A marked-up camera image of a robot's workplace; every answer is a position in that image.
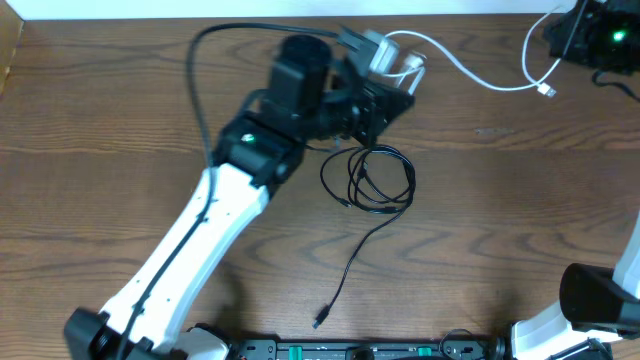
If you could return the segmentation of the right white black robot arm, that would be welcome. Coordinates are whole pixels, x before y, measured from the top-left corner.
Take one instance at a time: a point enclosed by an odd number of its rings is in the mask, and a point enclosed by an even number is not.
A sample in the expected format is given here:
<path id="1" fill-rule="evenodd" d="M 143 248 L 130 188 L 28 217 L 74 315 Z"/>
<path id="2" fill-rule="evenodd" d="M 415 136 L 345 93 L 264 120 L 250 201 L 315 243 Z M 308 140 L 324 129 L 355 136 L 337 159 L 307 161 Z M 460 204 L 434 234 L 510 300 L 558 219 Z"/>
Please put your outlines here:
<path id="1" fill-rule="evenodd" d="M 579 1 L 543 34 L 552 57 L 606 73 L 639 69 L 638 0 Z M 515 323 L 500 359 L 609 359 L 610 345 L 639 336 L 639 233 L 613 268 L 580 263 L 563 273 L 559 299 Z"/>

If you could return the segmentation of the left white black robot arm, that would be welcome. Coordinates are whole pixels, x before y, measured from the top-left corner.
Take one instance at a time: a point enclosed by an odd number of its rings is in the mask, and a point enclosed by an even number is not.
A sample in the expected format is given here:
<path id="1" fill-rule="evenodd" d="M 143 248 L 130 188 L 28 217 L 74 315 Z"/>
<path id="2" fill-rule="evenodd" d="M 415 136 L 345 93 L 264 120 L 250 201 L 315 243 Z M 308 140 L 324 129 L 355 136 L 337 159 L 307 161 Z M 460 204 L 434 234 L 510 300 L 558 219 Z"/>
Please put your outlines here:
<path id="1" fill-rule="evenodd" d="M 132 279 L 99 311 L 77 309 L 64 337 L 75 359 L 225 359 L 229 345 L 184 328 L 199 292 L 243 230 L 294 173 L 311 140 L 353 138 L 366 147 L 414 102 L 386 85 L 399 48 L 368 31 L 322 40 L 285 38 L 265 88 L 248 95 L 217 141 L 191 199 Z"/>

